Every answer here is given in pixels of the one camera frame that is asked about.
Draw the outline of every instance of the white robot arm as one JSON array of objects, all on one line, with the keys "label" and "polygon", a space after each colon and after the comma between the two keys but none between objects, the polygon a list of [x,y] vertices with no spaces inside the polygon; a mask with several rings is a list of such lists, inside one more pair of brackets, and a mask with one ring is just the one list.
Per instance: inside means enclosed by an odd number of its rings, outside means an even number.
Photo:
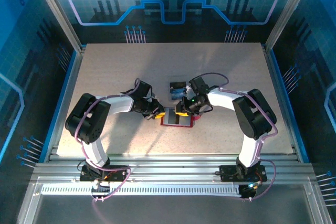
[{"label": "white robot arm", "polygon": [[84,118],[78,132],[78,139],[81,140],[87,161],[82,174],[96,173],[92,177],[104,178],[104,170],[112,167],[100,139],[107,117],[116,113],[134,111],[141,113],[144,118],[149,120],[161,118],[165,112],[164,107],[152,93],[152,87],[143,81],[139,81],[136,89],[122,93],[121,96],[113,95],[102,101],[99,101],[100,98],[88,93],[83,94],[68,116],[65,128],[72,136],[75,136],[77,127],[83,120],[86,111],[94,103],[97,103]]},{"label": "white robot arm", "polygon": [[213,106],[221,106],[234,110],[244,134],[243,146],[236,161],[236,169],[239,179],[247,178],[251,173],[256,171],[260,164],[260,151],[264,138],[271,131],[272,126],[244,93],[252,97],[262,110],[266,112],[273,124],[275,124],[276,116],[269,104],[257,89],[249,92],[230,92],[217,86],[209,88],[202,77],[192,79],[190,85],[191,89],[187,89],[187,92],[193,92],[193,95],[188,94],[187,97],[184,97],[176,105],[176,114],[182,116],[202,114],[202,108],[206,105],[211,108]]}]

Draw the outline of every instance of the yellow component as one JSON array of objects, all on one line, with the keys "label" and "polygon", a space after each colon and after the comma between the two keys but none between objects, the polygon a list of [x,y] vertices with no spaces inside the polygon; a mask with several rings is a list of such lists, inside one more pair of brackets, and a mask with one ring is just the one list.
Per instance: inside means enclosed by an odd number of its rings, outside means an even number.
[{"label": "yellow component", "polygon": [[165,115],[165,113],[166,113],[166,112],[161,112],[160,114],[157,114],[157,115],[155,116],[155,119],[159,119],[159,118],[163,117],[163,116]]},{"label": "yellow component", "polygon": [[186,112],[175,112],[175,114],[180,116],[189,116]]}]

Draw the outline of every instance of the black bracket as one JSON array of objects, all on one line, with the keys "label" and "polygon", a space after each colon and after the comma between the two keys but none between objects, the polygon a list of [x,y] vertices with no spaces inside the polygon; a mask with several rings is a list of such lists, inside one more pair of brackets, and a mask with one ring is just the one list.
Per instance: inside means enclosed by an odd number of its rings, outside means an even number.
[{"label": "black bracket", "polygon": [[[85,93],[81,96],[74,109],[65,122],[65,128],[70,132],[71,136],[75,135],[76,128],[84,116],[87,109],[96,101],[96,97]],[[91,116],[84,119],[83,125],[79,130],[78,137],[86,144],[95,142],[105,125],[106,118],[109,114],[110,104],[99,102],[90,112]]]},{"label": "black bracket", "polygon": [[[127,168],[125,165],[106,165],[106,169]],[[128,170],[119,170],[117,172],[105,172],[95,169],[87,164],[83,165],[79,180],[82,182],[92,182],[95,179],[101,182],[123,182],[126,179]]]},{"label": "black bracket", "polygon": [[[277,118],[260,90],[252,89],[248,94],[260,105],[275,124]],[[260,111],[256,110],[255,105],[246,96],[239,97],[233,100],[232,103],[235,108],[239,126],[246,136],[256,140],[264,133],[272,130],[272,126],[267,122],[266,118]]]},{"label": "black bracket", "polygon": [[237,168],[235,165],[221,165],[219,167],[219,172],[215,172],[215,175],[221,177],[221,182],[258,182],[260,178],[262,182],[267,181],[265,167],[259,165],[254,173],[250,173],[245,176],[244,179],[238,178]]}]

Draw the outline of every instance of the glass panel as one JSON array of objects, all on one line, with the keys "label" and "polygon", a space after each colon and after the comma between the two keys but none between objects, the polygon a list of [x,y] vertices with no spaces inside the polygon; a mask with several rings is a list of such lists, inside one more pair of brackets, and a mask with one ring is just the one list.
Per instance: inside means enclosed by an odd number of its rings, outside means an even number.
[{"label": "glass panel", "polygon": [[274,53],[317,175],[336,172],[335,52],[336,0],[301,0]]},{"label": "glass panel", "polygon": [[137,33],[144,33],[146,42],[265,42],[287,2],[287,0],[59,1],[83,44],[144,42],[144,38],[138,39]]},{"label": "glass panel", "polygon": [[45,0],[0,4],[0,222],[15,223],[72,47]]}]

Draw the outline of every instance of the beige table surface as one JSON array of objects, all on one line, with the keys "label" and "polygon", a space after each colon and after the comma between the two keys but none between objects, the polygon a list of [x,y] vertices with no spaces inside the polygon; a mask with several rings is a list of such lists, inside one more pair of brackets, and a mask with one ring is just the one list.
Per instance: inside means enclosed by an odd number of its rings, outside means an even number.
[{"label": "beige table surface", "polygon": [[[277,116],[279,134],[265,143],[264,153],[292,153],[264,54],[259,43],[88,44],[80,67],[68,114],[83,93],[117,94],[133,88],[139,77],[153,87],[164,106],[169,82],[189,81],[204,72],[228,76],[228,89],[259,89]],[[224,82],[208,76],[209,86]],[[160,120],[144,120],[141,114],[110,116],[101,134],[108,154],[209,154],[239,153],[243,134],[234,111],[214,107],[193,128],[160,126]],[[80,155],[80,145],[64,129],[57,154]]]}]

